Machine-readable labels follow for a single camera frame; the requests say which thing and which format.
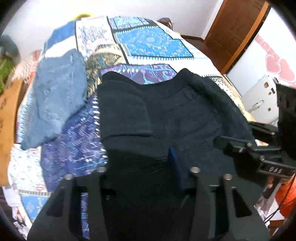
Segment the brown cardboard box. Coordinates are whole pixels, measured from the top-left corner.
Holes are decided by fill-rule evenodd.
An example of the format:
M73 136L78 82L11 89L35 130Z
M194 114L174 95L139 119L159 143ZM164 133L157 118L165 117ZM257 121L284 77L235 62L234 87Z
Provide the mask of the brown cardboard box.
M23 80L14 81L0 95L0 186L8 185L7 168L14 143L15 117Z

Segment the pink heart sticker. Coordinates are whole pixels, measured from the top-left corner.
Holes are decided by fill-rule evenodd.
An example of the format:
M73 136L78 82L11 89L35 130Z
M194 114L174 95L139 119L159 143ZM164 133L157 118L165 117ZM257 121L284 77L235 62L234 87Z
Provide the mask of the pink heart sticker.
M290 69L289 64L287 60L281 59L279 61L281 65L281 73L279 74L279 78L282 80L285 80L289 83L294 83L295 82L295 74L294 72Z
M273 53L272 55L274 56L274 60L275 61L278 61L279 60L279 56L276 53Z
M279 74L281 72L281 66L277 58L278 56L273 56L272 54L268 54L265 57L267 70L274 74Z

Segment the metal screw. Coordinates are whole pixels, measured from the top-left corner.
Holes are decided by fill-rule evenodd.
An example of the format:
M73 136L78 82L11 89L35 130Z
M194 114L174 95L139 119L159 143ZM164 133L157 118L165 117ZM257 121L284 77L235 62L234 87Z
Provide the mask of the metal screw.
M199 173L199 172L200 172L200 168L198 168L198 167L191 167L191 168L190 168L190 171L191 171L192 173Z
M223 176L223 178L225 179L225 180L231 180L232 179L232 175L231 174L224 174L224 176Z
M99 173L103 173L103 172L107 171L107 168L106 167L99 167L96 171Z
M71 180L71 179L73 179L74 178L74 175L73 174L66 174L65 176L64 176L64 178L66 179L66 180Z

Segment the green cloth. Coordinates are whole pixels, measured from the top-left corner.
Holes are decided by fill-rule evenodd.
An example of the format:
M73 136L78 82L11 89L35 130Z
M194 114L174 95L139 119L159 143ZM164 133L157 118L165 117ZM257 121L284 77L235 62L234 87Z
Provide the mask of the green cloth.
M15 65L9 57L4 56L2 59L0 59L0 94L3 93L5 87L5 78L9 76L10 71L14 66Z

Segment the wooden door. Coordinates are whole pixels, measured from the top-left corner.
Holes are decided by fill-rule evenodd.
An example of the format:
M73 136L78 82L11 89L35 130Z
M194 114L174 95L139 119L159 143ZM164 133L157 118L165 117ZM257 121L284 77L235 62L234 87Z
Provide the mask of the wooden door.
M205 39L209 58L219 71L240 47L264 5L264 0L224 0Z

